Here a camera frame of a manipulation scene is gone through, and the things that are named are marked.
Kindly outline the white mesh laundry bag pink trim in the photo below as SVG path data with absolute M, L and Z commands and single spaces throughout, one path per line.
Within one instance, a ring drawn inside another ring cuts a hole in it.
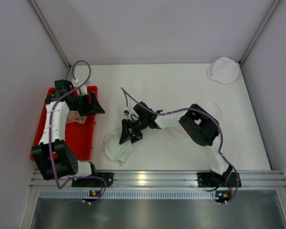
M 218 123 L 222 118 L 220 107 L 213 102 L 201 100 L 190 107 L 208 113 Z M 211 146 L 214 139 L 219 136 L 218 128 L 214 122 L 199 112 L 187 111 L 181 116 L 178 124 L 180 126 L 172 127 L 169 131 L 172 136 L 182 141 L 193 140 L 200 146 Z

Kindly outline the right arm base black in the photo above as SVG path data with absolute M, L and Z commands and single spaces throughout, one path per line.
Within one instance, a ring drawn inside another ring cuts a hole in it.
M 210 171 L 197 173 L 198 186 L 203 188 L 241 187 L 242 183 L 235 172 L 224 173 L 222 176 Z

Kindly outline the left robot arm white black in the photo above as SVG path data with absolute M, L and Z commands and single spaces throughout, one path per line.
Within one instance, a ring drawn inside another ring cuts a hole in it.
M 75 91 L 67 80 L 55 81 L 48 90 L 31 149 L 45 180 L 86 177 L 95 174 L 91 157 L 95 116 L 105 111 L 97 100 L 98 88 Z

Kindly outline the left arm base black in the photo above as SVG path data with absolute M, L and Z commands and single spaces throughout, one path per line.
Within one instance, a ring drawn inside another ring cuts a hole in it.
M 110 187 L 113 184 L 114 173 L 97 172 L 72 181 L 72 187 Z

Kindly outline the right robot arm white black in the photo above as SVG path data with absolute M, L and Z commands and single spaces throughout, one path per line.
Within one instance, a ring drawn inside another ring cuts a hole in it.
M 182 128 L 197 145 L 208 148 L 211 177 L 216 182 L 227 182 L 233 171 L 232 165 L 221 152 L 223 134 L 219 122 L 198 104 L 189 108 L 164 113 L 153 111 L 144 102 L 137 103 L 133 110 L 136 119 L 122 120 L 122 132 L 119 144 L 135 143 L 143 139 L 142 131 L 150 129 Z

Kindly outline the pink lace bra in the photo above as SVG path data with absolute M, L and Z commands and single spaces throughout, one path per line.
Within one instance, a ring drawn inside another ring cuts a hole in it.
M 83 125 L 86 122 L 86 116 L 81 116 L 78 111 L 69 111 L 66 123 L 78 123 Z

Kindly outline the spare white mesh laundry bag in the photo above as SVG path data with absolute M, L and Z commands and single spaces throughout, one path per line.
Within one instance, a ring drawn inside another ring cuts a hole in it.
M 207 67 L 206 75 L 209 80 L 230 84 L 241 76 L 241 70 L 235 61 L 221 57 Z

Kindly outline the red plastic bin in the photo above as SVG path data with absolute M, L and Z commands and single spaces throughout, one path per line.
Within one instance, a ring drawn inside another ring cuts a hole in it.
M 89 93 L 94 92 L 96 96 L 98 95 L 97 86 L 88 86 Z M 79 124 L 76 122 L 67 123 L 65 127 L 65 141 L 67 145 L 71 148 L 73 153 L 77 156 L 80 161 L 88 161 L 91 159 L 91 151 L 94 126 L 95 126 L 96 116 L 88 116 L 84 124 Z M 38 128 L 36 131 L 35 139 L 32 146 L 37 146 L 42 135 L 46 122 L 46 107 L 43 106 L 41 117 L 39 120 Z

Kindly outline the aluminium mounting rail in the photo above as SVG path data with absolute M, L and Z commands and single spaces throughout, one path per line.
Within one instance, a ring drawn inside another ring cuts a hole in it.
M 131 171 L 113 170 L 111 188 L 198 188 L 196 171 Z M 239 171 L 242 188 L 286 189 L 282 171 Z

